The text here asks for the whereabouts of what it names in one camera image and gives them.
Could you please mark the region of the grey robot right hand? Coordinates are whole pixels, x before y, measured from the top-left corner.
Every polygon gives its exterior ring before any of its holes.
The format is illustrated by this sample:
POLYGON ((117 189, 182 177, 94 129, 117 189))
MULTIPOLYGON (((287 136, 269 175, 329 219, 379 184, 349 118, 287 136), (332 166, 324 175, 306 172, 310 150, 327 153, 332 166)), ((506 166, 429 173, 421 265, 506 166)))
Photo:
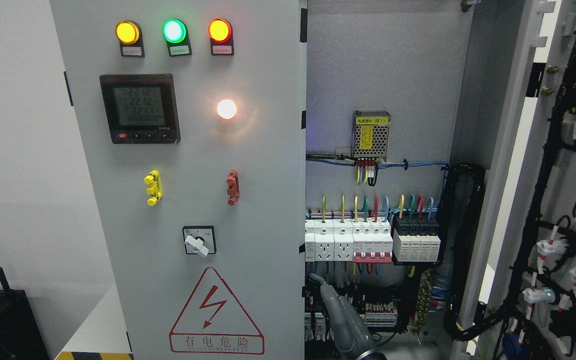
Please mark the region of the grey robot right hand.
POLYGON ((386 360, 386 356, 377 350, 370 331, 350 301, 339 296, 321 276, 310 273, 309 279, 320 286, 334 332, 334 344, 340 355, 345 360, 386 360))

